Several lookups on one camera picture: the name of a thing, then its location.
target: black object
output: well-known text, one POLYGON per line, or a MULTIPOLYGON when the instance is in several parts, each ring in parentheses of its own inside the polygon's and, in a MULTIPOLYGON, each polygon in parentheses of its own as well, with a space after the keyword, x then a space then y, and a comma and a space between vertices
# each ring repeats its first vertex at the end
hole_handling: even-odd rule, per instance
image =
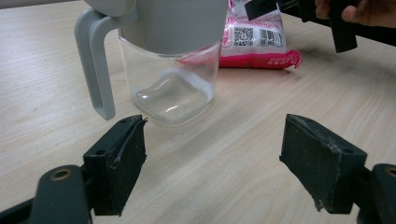
POLYGON ((337 20, 341 20, 341 17, 338 17, 337 15, 341 15, 340 10, 345 8, 345 3, 356 5, 354 2, 334 0, 334 2, 332 2, 332 7, 335 4, 334 8, 336 13, 334 11, 331 12, 329 20, 319 20, 316 17, 316 6, 314 0, 279 0, 280 8, 283 13, 301 18, 303 22, 312 21, 321 25, 331 26, 334 45, 337 52, 356 48, 356 37, 354 35, 359 35, 361 37, 396 47, 396 29, 364 26, 360 24, 346 23, 344 21, 337 22, 337 20))
POLYGON ((262 15, 277 9, 276 0, 251 0, 245 4, 247 18, 253 21, 262 15))
POLYGON ((396 223, 396 166, 364 167, 367 154, 312 119, 286 116, 280 160, 315 201, 331 214, 349 214, 358 223, 396 223))
POLYGON ((140 115, 117 122, 84 154, 81 167, 66 165, 40 178, 36 196, 0 213, 0 223, 92 223, 121 215, 146 159, 140 115))
MULTIPOLYGON (((348 5, 352 5, 346 0, 332 0, 331 11, 329 12, 330 26, 332 27, 332 38, 334 40, 335 51, 337 53, 355 49, 356 42, 354 24, 343 21, 341 13, 348 5)), ((290 11, 290 7, 297 6, 298 14, 303 22, 315 20, 316 6, 314 0, 284 0, 281 1, 281 10, 290 11)))

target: light wood surface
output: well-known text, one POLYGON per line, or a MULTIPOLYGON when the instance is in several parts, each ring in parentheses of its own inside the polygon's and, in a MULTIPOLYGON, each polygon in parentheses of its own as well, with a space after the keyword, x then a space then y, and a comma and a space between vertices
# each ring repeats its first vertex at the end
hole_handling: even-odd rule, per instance
MULTIPOLYGON (((131 102, 117 33, 106 38, 117 116, 92 108, 74 38, 88 6, 69 2, 0 10, 0 211, 34 197, 48 170, 82 155, 131 102)), ((355 223, 316 211, 279 161, 284 119, 314 119, 368 152, 366 167, 396 163, 396 50, 358 37, 336 54, 328 27, 283 15, 297 70, 220 69, 215 100, 177 126, 150 120, 148 159, 122 217, 94 223, 355 223)))
POLYGON ((0 9, 11 7, 29 7, 51 3, 70 2, 77 0, 2 0, 0 2, 0 9))

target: wooden table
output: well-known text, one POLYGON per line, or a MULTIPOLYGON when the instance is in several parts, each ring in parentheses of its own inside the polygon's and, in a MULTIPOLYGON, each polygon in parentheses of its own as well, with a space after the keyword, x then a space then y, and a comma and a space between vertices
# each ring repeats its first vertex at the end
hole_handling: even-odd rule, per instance
MULTIPOLYGON (((131 102, 117 33, 106 53, 117 116, 92 108, 74 38, 88 6, 70 2, 0 11, 0 210, 35 196, 38 178, 82 154, 131 102)), ((328 27, 284 15, 297 70, 220 69, 215 100, 176 127, 149 122, 148 159, 122 217, 94 223, 355 223, 318 213, 279 161, 286 114, 314 119, 368 152, 366 167, 396 163, 396 50, 358 37, 336 54, 328 27)))

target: pink snack bag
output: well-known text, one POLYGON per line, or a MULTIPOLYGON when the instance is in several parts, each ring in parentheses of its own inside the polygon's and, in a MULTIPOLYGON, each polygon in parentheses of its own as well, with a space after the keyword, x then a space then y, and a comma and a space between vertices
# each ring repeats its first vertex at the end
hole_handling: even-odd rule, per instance
POLYGON ((286 47, 279 7, 249 21, 245 10, 249 1, 229 0, 220 67, 297 68, 302 57, 286 47))

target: gray handle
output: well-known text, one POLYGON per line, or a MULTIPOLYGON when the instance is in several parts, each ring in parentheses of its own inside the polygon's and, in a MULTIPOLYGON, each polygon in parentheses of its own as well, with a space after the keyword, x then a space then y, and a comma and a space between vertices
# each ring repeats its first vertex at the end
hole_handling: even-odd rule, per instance
POLYGON ((84 11, 76 22, 75 36, 93 108, 104 119, 116 115, 105 53, 108 32, 138 20, 137 7, 130 13, 113 18, 93 9, 84 11))

